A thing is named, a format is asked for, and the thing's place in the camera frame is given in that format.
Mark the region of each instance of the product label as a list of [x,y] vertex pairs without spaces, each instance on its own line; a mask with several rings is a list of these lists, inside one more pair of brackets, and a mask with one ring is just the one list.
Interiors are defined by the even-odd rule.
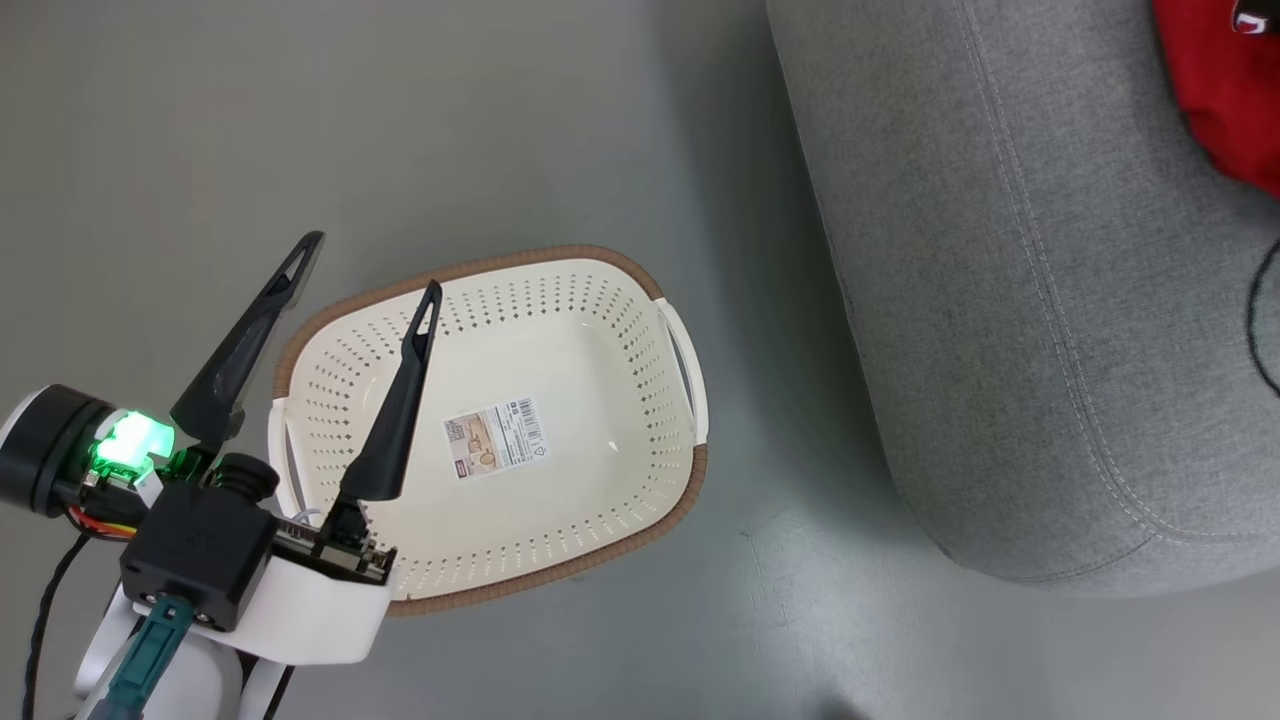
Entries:
[[550,452],[532,397],[445,420],[444,434],[460,479],[517,468]]

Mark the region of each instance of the teal connector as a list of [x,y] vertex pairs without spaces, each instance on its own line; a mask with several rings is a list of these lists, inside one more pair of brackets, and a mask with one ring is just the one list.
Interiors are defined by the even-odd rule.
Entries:
[[157,600],[90,720],[140,720],[195,618],[196,611],[180,600]]

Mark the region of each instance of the black cord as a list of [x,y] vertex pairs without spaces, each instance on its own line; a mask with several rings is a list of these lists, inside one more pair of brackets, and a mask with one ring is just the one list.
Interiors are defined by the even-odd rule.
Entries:
[[40,598],[40,611],[36,615],[36,626],[31,632],[31,655],[27,656],[26,689],[22,696],[22,720],[35,720],[36,717],[36,673],[40,670],[40,651],[45,644],[45,629],[49,626],[49,611],[54,607],[54,594],[63,582],[63,575],[72,566],[72,561],[88,544],[91,536],[82,533],[76,538],[67,555],[54,568],[54,577],[45,585],[45,594]]
[[1280,240],[1276,240],[1271,245],[1271,250],[1267,250],[1267,256],[1262,259],[1258,269],[1253,273],[1253,282],[1249,283],[1249,305],[1244,318],[1244,334],[1249,341],[1249,360],[1253,363],[1253,369],[1258,372],[1262,382],[1267,383],[1271,392],[1276,397],[1280,397],[1280,384],[1276,384],[1275,378],[1271,377],[1271,373],[1267,372],[1266,365],[1262,364],[1262,359],[1258,356],[1258,336],[1254,329],[1258,318],[1258,296],[1262,295],[1262,277],[1271,269],[1271,263],[1275,261],[1277,252],[1280,252]]

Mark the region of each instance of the brown basket rim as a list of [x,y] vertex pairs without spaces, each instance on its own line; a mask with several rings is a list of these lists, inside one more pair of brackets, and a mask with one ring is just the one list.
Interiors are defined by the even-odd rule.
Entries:
[[[362,310],[370,305],[376,305],[385,300],[398,297],[407,292],[422,290],[433,279],[443,283],[493,270],[504,270],[507,268],[518,268],[521,265],[532,265],[536,263],[549,263],[554,260],[599,260],[602,263],[608,263],[609,265],[613,265],[614,268],[618,268],[623,273],[631,275],[631,278],[640,284],[645,293],[649,295],[650,300],[662,297],[662,290],[658,287],[658,283],[654,282],[649,273],[646,273],[645,269],[637,263],[621,252],[595,245],[564,245],[540,250],[527,250],[513,255],[472,260],[470,263],[431,270],[429,273],[335,302],[308,318],[307,322],[298,328],[298,332],[289,338],[280,354],[280,363],[275,368],[273,397],[279,400],[289,396],[293,370],[297,366],[298,359],[302,356],[303,348],[308,342],[311,342],[311,338],[314,338],[316,333],[338,318],[349,315],[351,313]],[[495,600],[575,575],[626,555],[627,552],[637,550],[660,538],[671,532],[677,523],[684,520],[685,515],[689,514],[689,510],[692,509],[694,502],[698,500],[698,493],[701,492],[705,477],[707,443],[704,442],[694,447],[692,468],[689,474],[689,484],[685,486],[685,492],[680,496],[680,500],[676,501],[676,505],[671,509],[671,511],[663,515],[662,519],[653,525],[649,525],[648,528],[625,538],[617,539],[604,547],[593,550],[586,555],[544,568],[536,573],[436,597],[394,601],[387,614],[393,618],[425,615],[428,612],[436,612],[451,607],[471,605],[474,602]]]

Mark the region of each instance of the stitching seam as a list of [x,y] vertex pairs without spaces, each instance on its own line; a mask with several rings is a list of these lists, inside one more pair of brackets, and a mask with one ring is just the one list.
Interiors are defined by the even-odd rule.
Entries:
[[[964,41],[965,53],[969,55],[969,68],[973,70],[974,83],[978,86],[978,94],[979,94],[979,96],[982,99],[983,117],[987,120],[987,128],[991,132],[992,145],[993,145],[993,147],[996,150],[996,159],[998,161],[1000,179],[1001,179],[1001,182],[1002,182],[1002,184],[1005,187],[1005,193],[1009,197],[1010,210],[1012,211],[1012,215],[1014,215],[1014,223],[1018,227],[1018,233],[1019,233],[1019,237],[1020,237],[1020,242],[1021,242],[1021,247],[1023,247],[1023,254],[1027,258],[1027,264],[1028,264],[1028,268],[1030,269],[1030,274],[1032,274],[1032,282],[1033,282],[1033,284],[1036,287],[1036,293],[1039,297],[1041,313],[1042,313],[1042,315],[1044,318],[1044,324],[1046,324],[1046,327],[1048,329],[1048,333],[1050,333],[1050,340],[1053,342],[1053,352],[1057,356],[1059,368],[1060,368],[1060,370],[1062,373],[1062,383],[1066,387],[1068,398],[1071,402],[1071,410],[1073,410],[1073,413],[1075,415],[1076,425],[1080,429],[1080,434],[1084,437],[1085,450],[1089,454],[1089,459],[1093,462],[1094,470],[1098,473],[1098,478],[1102,479],[1102,483],[1106,486],[1107,491],[1111,493],[1111,497],[1115,498],[1116,503],[1120,505],[1120,509],[1124,510],[1125,514],[1129,515],[1130,519],[1133,519],[1135,523],[1138,523],[1138,525],[1140,525],[1143,529],[1146,529],[1148,533],[1151,533],[1153,536],[1158,536],[1158,537],[1161,537],[1164,539],[1167,539],[1167,541],[1174,542],[1174,543],[1180,543],[1180,544],[1199,544],[1199,543],[1189,542],[1189,541],[1184,541],[1184,539],[1178,539],[1178,538],[1171,538],[1171,537],[1169,537],[1165,533],[1174,532],[1174,533],[1180,533],[1180,534],[1185,534],[1185,536],[1213,538],[1213,542],[1216,542],[1216,543],[1222,543],[1222,542],[1245,542],[1248,539],[1253,539],[1249,536],[1254,534],[1254,533],[1217,533],[1217,534],[1215,534],[1215,533],[1197,533],[1197,532],[1192,532],[1192,530],[1183,530],[1183,529],[1179,529],[1179,528],[1174,528],[1174,527],[1169,525],[1167,523],[1165,523],[1164,520],[1161,520],[1146,505],[1143,505],[1140,501],[1138,501],[1138,498],[1133,493],[1133,489],[1129,488],[1126,484],[1124,484],[1123,478],[1115,470],[1114,459],[1111,459],[1110,448],[1106,448],[1106,446],[1105,446],[1105,439],[1102,438],[1101,427],[1098,425],[1097,418],[1096,418],[1096,415],[1093,413],[1093,409],[1092,409],[1092,398],[1088,396],[1088,388],[1083,384],[1083,374],[1084,373],[1083,373],[1083,369],[1080,368],[1079,354],[1075,350],[1075,341],[1074,341],[1074,338],[1070,334],[1070,328],[1068,327],[1068,323],[1066,323],[1066,314],[1065,314],[1065,310],[1061,306],[1061,300],[1057,296],[1056,283],[1053,283],[1053,281],[1052,281],[1052,270],[1051,270],[1051,268],[1048,265],[1048,258],[1044,255],[1043,240],[1041,238],[1039,225],[1036,222],[1034,213],[1033,213],[1033,209],[1032,209],[1032,205],[1030,205],[1030,196],[1029,196],[1029,192],[1027,191],[1025,178],[1023,177],[1023,173],[1021,173],[1021,164],[1016,159],[1016,150],[1015,150],[1014,143],[1012,143],[1012,137],[1011,137],[1011,133],[1009,132],[1009,126],[1005,122],[1004,104],[1000,100],[1000,90],[998,90],[998,86],[996,85],[995,73],[991,70],[989,61],[986,58],[986,44],[982,40],[982,33],[980,33],[980,28],[978,26],[978,19],[977,19],[977,17],[975,17],[975,14],[973,12],[972,5],[969,3],[965,3],[964,5],[965,5],[965,15],[961,15],[960,5],[957,4],[957,0],[951,0],[951,8],[952,8],[952,10],[954,10],[954,13],[956,15],[956,20],[960,24],[960,37]],[[968,17],[968,23],[965,22],[965,17]],[[975,40],[980,44],[979,53],[982,53],[982,56],[978,56],[978,55],[974,54],[973,44],[969,41],[969,33],[966,32],[966,28],[965,28],[966,24],[970,26],[969,29],[974,33]],[[983,74],[986,74],[987,82],[991,83],[992,95],[996,99],[996,111],[995,113],[992,110],[991,102],[987,99],[987,91],[986,91],[986,88],[983,86],[983,82],[982,82],[983,81],[983,77],[982,77]],[[1016,181],[1018,181],[1018,184],[1019,184],[1019,190],[1020,190],[1020,192],[1023,195],[1023,199],[1024,199],[1024,202],[1025,202],[1025,208],[1019,208],[1018,199],[1016,199],[1016,196],[1014,193],[1012,183],[1009,179],[1009,172],[1006,169],[1006,160],[1005,160],[1005,152],[1004,152],[1004,149],[1002,149],[1001,137],[1000,137],[1000,135],[997,135],[997,131],[996,131],[996,124],[995,124],[996,119],[998,119],[998,122],[1001,124],[1001,131],[1002,131],[1001,135],[1004,135],[1004,143],[1009,145],[1009,150],[1010,150],[1012,165],[1014,165],[1014,170],[1016,173]],[[1042,284],[1041,284],[1039,272],[1037,272],[1037,268],[1036,268],[1036,259],[1032,256],[1032,249],[1030,249],[1032,242],[1028,238],[1027,225],[1023,222],[1023,213],[1024,211],[1028,215],[1028,218],[1027,218],[1028,224],[1030,224],[1032,232],[1036,236],[1036,245],[1037,245],[1039,260],[1044,264],[1044,270],[1046,270],[1046,286],[1044,287],[1042,287]],[[1062,329],[1064,329],[1064,334],[1066,337],[1066,342],[1064,342],[1059,337],[1059,333],[1055,329],[1055,322],[1050,316],[1050,302],[1046,301],[1046,297],[1044,297],[1046,290],[1048,291],[1048,295],[1052,297],[1053,309],[1055,309],[1053,314],[1055,314],[1056,319],[1062,324]],[[1070,372],[1070,373],[1068,372],[1068,368],[1066,368],[1068,363],[1066,363],[1066,360],[1062,356],[1062,346],[1064,345],[1066,345],[1069,347],[1069,350],[1073,354],[1073,359],[1074,359],[1073,369],[1071,369],[1073,372]],[[1071,375],[1075,375],[1076,379],[1078,379],[1078,382],[1080,382],[1080,391],[1082,392],[1079,393],[1079,400],[1078,400],[1076,388],[1074,388],[1073,383],[1071,383]],[[1111,470],[1110,473],[1108,471],[1103,471],[1102,464],[1100,464],[1100,461],[1098,461],[1100,452],[1096,451],[1094,442],[1093,442],[1093,438],[1092,438],[1092,433],[1089,432],[1089,428],[1085,428],[1084,416],[1080,414],[1080,405],[1082,404],[1085,407],[1085,415],[1089,415],[1089,425],[1091,425],[1091,428],[1093,428],[1093,430],[1098,433],[1098,437],[1102,441],[1103,447],[1106,448],[1105,455],[1106,455],[1107,460],[1110,461],[1110,466],[1107,468],[1108,470]],[[1115,474],[1114,479],[1116,480],[1116,483],[1112,483],[1112,478],[1108,477],[1112,473]],[[1132,502],[1134,502],[1134,505],[1139,506],[1144,511],[1146,515],[1149,515],[1155,520],[1155,523],[1148,521],[1147,518],[1139,518],[1129,507],[1129,503],[1125,502],[1125,498],[1130,500]],[[1222,538],[1239,538],[1239,539],[1234,539],[1233,541],[1233,539],[1222,539]]]
[[1158,537],[1160,536],[1147,536],[1147,537],[1144,537],[1142,539],[1142,542],[1139,542],[1138,544],[1135,544],[1133,547],[1121,550],[1120,552],[1112,553],[1108,557],[1105,557],[1105,559],[1102,559],[1102,560],[1100,560],[1097,562],[1092,562],[1089,565],[1084,565],[1083,568],[1078,568],[1075,570],[1065,570],[1065,571],[1061,571],[1061,573],[1052,573],[1052,574],[1048,574],[1048,575],[1029,577],[1029,578],[1004,578],[1002,577],[1001,579],[1002,580],[1011,580],[1011,582],[1015,582],[1015,583],[1023,583],[1023,584],[1028,584],[1028,585],[1051,584],[1051,583],[1061,583],[1061,582],[1065,582],[1065,580],[1074,580],[1076,578],[1083,578],[1084,575],[1089,575],[1089,574],[1097,573],[1098,570],[1103,570],[1106,568],[1110,568],[1110,566],[1115,565],[1116,562],[1120,562],[1121,560],[1124,560],[1124,559],[1126,559],[1126,557],[1129,557],[1132,555],[1135,555],[1138,551],[1140,551],[1142,548],[1147,547],[1147,544],[1151,541],[1153,541],[1153,539],[1156,539]]
[[979,58],[986,60],[984,65],[987,70],[987,81],[991,83],[991,92],[992,96],[996,99],[996,118],[1000,120],[1000,127],[1004,132],[1005,142],[1009,146],[1009,155],[1010,159],[1012,160],[1015,181],[1019,190],[1021,191],[1023,204],[1027,211],[1027,220],[1032,229],[1032,240],[1038,250],[1039,261],[1044,268],[1048,296],[1052,300],[1055,313],[1062,324],[1062,333],[1066,337],[1066,347],[1071,354],[1071,369],[1074,372],[1075,379],[1079,382],[1079,391],[1080,391],[1079,395],[1082,396],[1084,406],[1084,416],[1089,421],[1089,425],[1093,428],[1093,432],[1097,433],[1098,443],[1102,446],[1102,456],[1106,460],[1107,470],[1110,470],[1108,474],[1114,477],[1116,484],[1121,488],[1121,492],[1124,492],[1129,500],[1132,500],[1135,505],[1138,505],[1138,507],[1144,514],[1149,515],[1156,524],[1158,524],[1162,529],[1166,529],[1169,532],[1183,533],[1197,537],[1207,537],[1207,538],[1245,538],[1245,539],[1249,539],[1249,536],[1270,534],[1268,532],[1265,530],[1243,530],[1234,533],[1203,533],[1203,532],[1187,530],[1183,528],[1174,527],[1172,524],[1161,519],[1155,510],[1152,510],[1144,502],[1142,502],[1142,498],[1139,498],[1138,495],[1133,491],[1133,488],[1130,488],[1129,484],[1125,483],[1124,475],[1120,473],[1120,468],[1116,465],[1115,459],[1111,456],[1111,447],[1107,443],[1106,434],[1102,432],[1102,424],[1098,420],[1096,410],[1093,409],[1093,398],[1089,395],[1089,386],[1085,382],[1084,365],[1083,363],[1080,363],[1080,355],[1075,345],[1075,338],[1071,336],[1071,328],[1066,322],[1066,310],[1062,307],[1061,295],[1057,292],[1057,282],[1053,278],[1053,269],[1050,265],[1048,255],[1044,251],[1044,241],[1043,237],[1041,236],[1039,222],[1036,219],[1036,210],[1032,205],[1030,193],[1027,190],[1027,179],[1023,176],[1021,163],[1018,159],[1018,146],[1014,143],[1012,133],[1010,132],[1009,123],[1006,122],[1005,106],[1000,99],[1000,87],[996,85],[995,70],[991,68],[989,53],[987,51],[987,42],[982,37],[982,26],[978,24],[978,18],[972,4],[965,3],[965,12],[969,15],[969,22],[973,27],[974,37],[978,40]]

